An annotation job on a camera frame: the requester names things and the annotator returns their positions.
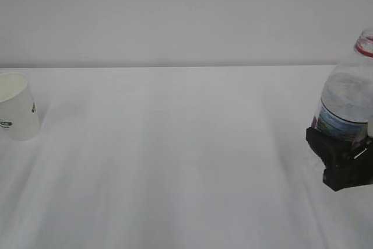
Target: white wall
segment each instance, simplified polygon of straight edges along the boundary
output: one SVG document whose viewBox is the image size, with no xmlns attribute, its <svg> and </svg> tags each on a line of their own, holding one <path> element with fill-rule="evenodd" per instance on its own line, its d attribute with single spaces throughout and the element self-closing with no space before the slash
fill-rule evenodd
<svg viewBox="0 0 373 249">
<path fill-rule="evenodd" d="M 0 0 L 0 66 L 324 64 L 373 0 Z"/>
</svg>

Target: clear plastic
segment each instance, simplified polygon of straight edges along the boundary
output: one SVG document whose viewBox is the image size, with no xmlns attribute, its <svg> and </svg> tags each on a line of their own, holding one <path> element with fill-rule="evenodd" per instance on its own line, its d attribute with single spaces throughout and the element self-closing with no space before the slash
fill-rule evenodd
<svg viewBox="0 0 373 249">
<path fill-rule="evenodd" d="M 334 138 L 359 142 L 373 116 L 373 29 L 364 30 L 354 52 L 343 58 L 324 84 L 312 126 Z"/>
</svg>

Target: white paper cup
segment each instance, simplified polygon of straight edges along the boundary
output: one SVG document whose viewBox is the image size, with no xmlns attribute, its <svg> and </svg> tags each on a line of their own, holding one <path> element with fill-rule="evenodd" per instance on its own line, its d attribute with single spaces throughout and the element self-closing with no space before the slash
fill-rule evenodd
<svg viewBox="0 0 373 249">
<path fill-rule="evenodd" d="M 15 140 L 28 140 L 40 130 L 29 81 L 21 72 L 0 74 L 0 128 Z"/>
</svg>

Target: bottle neck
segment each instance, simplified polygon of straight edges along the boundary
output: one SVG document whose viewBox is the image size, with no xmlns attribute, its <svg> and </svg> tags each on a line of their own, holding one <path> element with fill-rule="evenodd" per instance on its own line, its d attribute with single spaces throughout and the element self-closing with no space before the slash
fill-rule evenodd
<svg viewBox="0 0 373 249">
<path fill-rule="evenodd" d="M 355 44 L 355 50 L 366 57 L 373 58 L 373 29 L 364 30 Z"/>
</svg>

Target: bottle label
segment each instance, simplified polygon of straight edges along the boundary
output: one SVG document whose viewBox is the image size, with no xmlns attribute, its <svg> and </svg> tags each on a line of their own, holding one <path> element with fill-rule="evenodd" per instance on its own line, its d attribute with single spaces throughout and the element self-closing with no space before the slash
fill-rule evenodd
<svg viewBox="0 0 373 249">
<path fill-rule="evenodd" d="M 312 127 L 336 139 L 357 143 L 367 136 L 366 122 L 350 122 L 331 113 L 322 102 Z"/>
</svg>

